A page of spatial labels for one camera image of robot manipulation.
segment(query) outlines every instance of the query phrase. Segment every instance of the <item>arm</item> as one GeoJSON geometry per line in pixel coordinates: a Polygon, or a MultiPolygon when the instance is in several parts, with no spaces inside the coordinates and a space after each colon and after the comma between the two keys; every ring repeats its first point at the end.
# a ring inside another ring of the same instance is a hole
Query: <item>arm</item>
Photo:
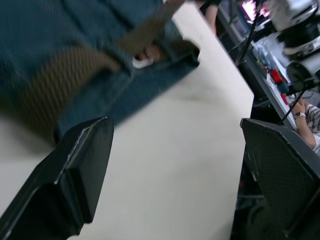
{"type": "Polygon", "coordinates": [[[218,14],[218,6],[222,0],[196,0],[201,12],[205,15],[206,20],[208,21],[211,30],[216,33],[216,18],[218,14]]]}
{"type": "MultiPolygon", "coordinates": [[[[297,113],[306,114],[306,101],[299,101],[294,108],[292,109],[293,115],[297,113]]],[[[308,126],[308,122],[306,117],[299,116],[295,118],[296,131],[300,135],[300,137],[313,149],[319,147],[319,138],[317,135],[313,134],[308,126]]]]}
{"type": "Polygon", "coordinates": [[[298,117],[295,120],[296,130],[300,137],[312,148],[316,147],[316,138],[308,127],[306,118],[304,116],[298,117]]]}

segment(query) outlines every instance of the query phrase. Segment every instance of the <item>hand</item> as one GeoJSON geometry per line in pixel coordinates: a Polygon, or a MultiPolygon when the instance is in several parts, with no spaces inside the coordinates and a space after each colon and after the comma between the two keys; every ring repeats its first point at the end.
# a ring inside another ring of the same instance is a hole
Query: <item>hand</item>
{"type": "Polygon", "coordinates": [[[151,58],[156,63],[160,60],[160,56],[163,54],[163,51],[158,45],[151,44],[145,48],[144,52],[138,54],[136,58],[140,61],[151,58]]]}
{"type": "Polygon", "coordinates": [[[309,105],[309,102],[305,99],[299,101],[299,104],[304,105],[305,107],[309,105]]]}
{"type": "Polygon", "coordinates": [[[297,113],[302,113],[305,114],[306,113],[306,107],[305,105],[302,103],[300,104],[299,102],[294,106],[294,108],[292,109],[292,113],[293,114],[297,114],[297,113]]]}

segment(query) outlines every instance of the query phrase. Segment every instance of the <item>screen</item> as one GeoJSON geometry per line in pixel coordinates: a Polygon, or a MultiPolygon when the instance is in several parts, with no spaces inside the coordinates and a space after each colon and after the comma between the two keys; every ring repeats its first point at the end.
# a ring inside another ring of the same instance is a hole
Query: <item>screen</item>
{"type": "MultiPolygon", "coordinates": [[[[248,0],[242,3],[242,8],[246,15],[249,17],[251,21],[255,20],[256,17],[256,3],[254,0],[248,0]]],[[[270,12],[266,8],[266,4],[262,5],[260,16],[267,17],[269,16],[270,12]]]]}

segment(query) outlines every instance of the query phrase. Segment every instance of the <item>red object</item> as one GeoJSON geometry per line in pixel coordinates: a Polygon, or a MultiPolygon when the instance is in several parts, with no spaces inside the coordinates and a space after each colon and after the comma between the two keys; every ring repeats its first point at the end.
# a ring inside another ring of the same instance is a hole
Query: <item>red object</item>
{"type": "Polygon", "coordinates": [[[278,73],[278,71],[275,70],[275,69],[273,69],[273,70],[270,71],[270,75],[271,75],[271,77],[272,77],[272,79],[273,79],[273,82],[274,82],[275,84],[280,84],[280,83],[282,83],[282,82],[286,82],[286,81],[283,79],[283,77],[278,73]]]}
{"type": "Polygon", "coordinates": [[[280,95],[281,95],[281,98],[284,101],[285,105],[288,105],[288,101],[287,101],[286,95],[284,95],[283,93],[281,93],[280,95]]]}

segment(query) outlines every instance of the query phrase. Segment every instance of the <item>white tag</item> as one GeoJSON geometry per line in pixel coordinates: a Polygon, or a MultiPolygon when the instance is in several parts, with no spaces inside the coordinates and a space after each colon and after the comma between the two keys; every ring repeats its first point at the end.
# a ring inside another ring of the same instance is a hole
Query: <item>white tag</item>
{"type": "Polygon", "coordinates": [[[138,60],[136,58],[132,59],[132,65],[136,68],[136,69],[143,69],[147,66],[150,66],[154,63],[154,59],[153,58],[148,58],[145,60],[138,60]]]}

